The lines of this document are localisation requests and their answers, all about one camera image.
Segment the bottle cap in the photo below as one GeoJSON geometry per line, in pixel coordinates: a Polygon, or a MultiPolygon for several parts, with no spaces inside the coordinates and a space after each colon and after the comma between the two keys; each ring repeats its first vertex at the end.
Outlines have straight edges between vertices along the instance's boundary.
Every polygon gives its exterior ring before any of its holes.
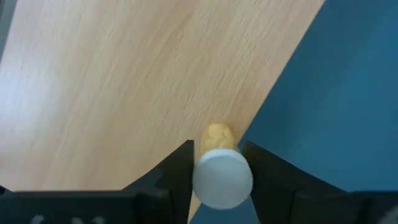
{"type": "Polygon", "coordinates": [[[239,152],[212,149],[197,162],[192,182],[193,191],[202,203],[224,210],[238,206],[250,196],[253,176],[239,152]]]}

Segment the teal background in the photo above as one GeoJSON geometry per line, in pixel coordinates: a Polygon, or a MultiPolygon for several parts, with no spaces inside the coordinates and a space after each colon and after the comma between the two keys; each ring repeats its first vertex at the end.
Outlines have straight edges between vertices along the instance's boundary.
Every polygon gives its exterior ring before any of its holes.
{"type": "MultiPolygon", "coordinates": [[[[398,1],[326,1],[243,139],[348,191],[398,190],[397,66],[398,1]]],[[[248,200],[191,223],[258,222],[248,200]]]]}

